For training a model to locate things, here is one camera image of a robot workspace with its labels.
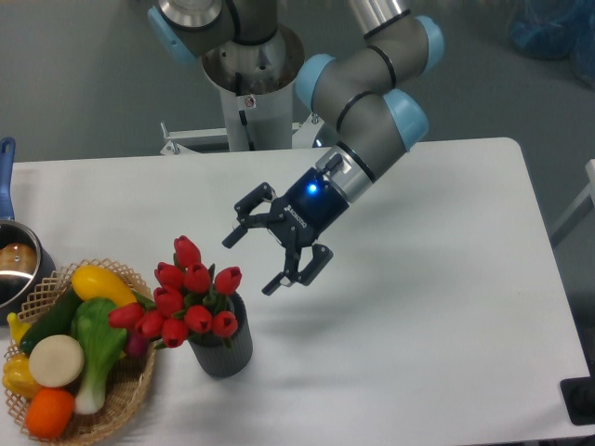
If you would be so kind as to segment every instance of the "red tulip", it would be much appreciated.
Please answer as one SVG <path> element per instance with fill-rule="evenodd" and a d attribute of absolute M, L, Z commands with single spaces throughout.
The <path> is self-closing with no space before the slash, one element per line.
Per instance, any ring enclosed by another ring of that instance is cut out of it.
<path fill-rule="evenodd" d="M 230 337 L 238 329 L 238 320 L 231 311 L 221 311 L 213 318 L 213 333 L 221 337 Z"/>
<path fill-rule="evenodd" d="M 108 324 L 112 328 L 126 328 L 127 330 L 132 330 L 144 314 L 145 311 L 139 303 L 135 302 L 124 305 L 123 307 L 110 311 Z"/>
<path fill-rule="evenodd" d="M 242 272 L 238 267 L 225 268 L 215 278 L 215 289 L 222 295 L 232 295 L 240 286 Z"/>
<path fill-rule="evenodd" d="M 184 286 L 184 273 L 182 270 L 165 262 L 159 262 L 157 265 L 155 278 L 161 286 L 169 285 L 177 290 L 180 290 Z"/>
<path fill-rule="evenodd" d="M 137 333 L 147 339 L 159 337 L 161 329 L 164 326 L 164 315 L 157 309 L 152 309 L 145 313 L 140 320 L 135 324 L 134 329 Z"/>
<path fill-rule="evenodd" d="M 213 315 L 202 305 L 193 305 L 186 311 L 184 322 L 193 332 L 204 334 L 213 325 Z"/>
<path fill-rule="evenodd" d="M 184 321 L 178 319 L 167 319 L 164 322 L 164 328 L 161 331 L 161 337 L 164 344 L 169 348 L 176 348 L 188 337 L 188 327 Z"/>
<path fill-rule="evenodd" d="M 155 288 L 152 295 L 155 298 L 157 309 L 166 318 L 171 318 L 171 315 L 176 311 L 184 309 L 184 296 L 172 286 L 165 285 Z"/>
<path fill-rule="evenodd" d="M 178 258 L 178 265 L 187 268 L 192 263 L 201 263 L 201 252 L 185 235 L 174 240 L 174 249 Z"/>
<path fill-rule="evenodd" d="M 211 275 L 202 263 L 192 263 L 184 275 L 184 286 L 193 293 L 206 293 L 211 286 Z"/>

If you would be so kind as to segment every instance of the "cooking pot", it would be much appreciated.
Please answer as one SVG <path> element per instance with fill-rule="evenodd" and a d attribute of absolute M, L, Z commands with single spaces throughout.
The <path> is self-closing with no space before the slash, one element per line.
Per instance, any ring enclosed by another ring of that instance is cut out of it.
<path fill-rule="evenodd" d="M 35 233 L 15 221 L 10 198 L 10 179 L 17 144 L 13 138 L 0 141 L 0 325 L 20 305 L 36 284 L 54 270 L 52 258 Z"/>

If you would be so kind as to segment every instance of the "yellow squash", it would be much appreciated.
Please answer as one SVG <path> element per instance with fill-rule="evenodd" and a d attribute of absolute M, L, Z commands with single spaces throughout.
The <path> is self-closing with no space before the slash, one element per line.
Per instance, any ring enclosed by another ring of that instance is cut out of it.
<path fill-rule="evenodd" d="M 77 268 L 73 273 L 72 282 L 74 292 L 85 301 L 105 297 L 118 307 L 137 301 L 130 287 L 120 276 L 96 265 Z"/>
<path fill-rule="evenodd" d="M 20 340 L 31 328 L 31 324 L 20 321 L 17 313 L 8 313 L 7 322 L 8 326 L 10 327 L 10 337 L 15 340 L 17 345 L 20 344 Z"/>
<path fill-rule="evenodd" d="M 42 389 L 29 372 L 29 358 L 24 353 L 13 356 L 4 364 L 2 384 L 16 395 L 30 400 Z"/>

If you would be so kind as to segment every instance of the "toy vegetable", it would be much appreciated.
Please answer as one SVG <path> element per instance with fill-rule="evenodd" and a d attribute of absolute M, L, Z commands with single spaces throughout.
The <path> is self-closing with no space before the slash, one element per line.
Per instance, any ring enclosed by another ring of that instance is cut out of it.
<path fill-rule="evenodd" d="M 96 297 L 84 302 L 74 315 L 71 336 L 85 353 L 83 380 L 74 405 L 76 413 L 95 413 L 105 402 L 108 373 L 118 362 L 127 338 L 126 329 L 108 324 L 108 315 L 116 308 L 110 299 Z"/>
<path fill-rule="evenodd" d="M 29 372 L 29 358 L 23 353 L 10 358 L 3 370 L 2 384 L 16 395 L 30 400 L 42 388 Z"/>
<path fill-rule="evenodd" d="M 66 334 L 47 337 L 29 356 L 29 371 L 44 387 L 64 387 L 83 371 L 85 358 L 76 340 Z"/>
<path fill-rule="evenodd" d="M 137 301 L 130 287 L 115 272 L 96 265 L 77 268 L 72 281 L 74 291 L 83 300 L 104 297 L 118 307 Z"/>
<path fill-rule="evenodd" d="M 56 299 L 48 311 L 41 315 L 36 323 L 27 330 L 19 343 L 19 350 L 31 354 L 42 340 L 52 335 L 66 335 L 73 322 L 74 314 L 83 301 L 69 288 Z"/>
<path fill-rule="evenodd" d="M 74 397 L 63 388 L 42 388 L 31 401 L 25 426 L 39 439 L 56 439 L 73 416 Z"/>
<path fill-rule="evenodd" d="M 27 330 L 31 328 L 31 324 L 22 322 L 19 319 L 19 316 L 17 316 L 17 313 L 8 313 L 7 322 L 10 327 L 10 337 L 12 337 L 18 345 L 22 337 L 27 333 Z"/>

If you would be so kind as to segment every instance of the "white table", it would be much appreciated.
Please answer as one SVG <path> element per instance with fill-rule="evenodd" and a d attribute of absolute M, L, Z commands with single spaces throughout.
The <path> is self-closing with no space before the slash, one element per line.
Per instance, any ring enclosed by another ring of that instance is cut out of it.
<path fill-rule="evenodd" d="M 319 150 L 15 166 L 17 220 L 58 265 L 109 257 L 152 272 L 186 234 L 238 265 L 248 366 L 208 377 L 188 345 L 161 351 L 143 410 L 107 444 L 459 445 L 589 435 L 559 383 L 588 375 L 518 145 L 418 144 L 323 234 L 310 287 L 265 296 L 283 250 L 252 230 L 221 245 L 233 204 L 283 193 Z M 7 345 L 7 329 L 0 348 Z M 30 444 L 7 414 L 3 444 Z"/>

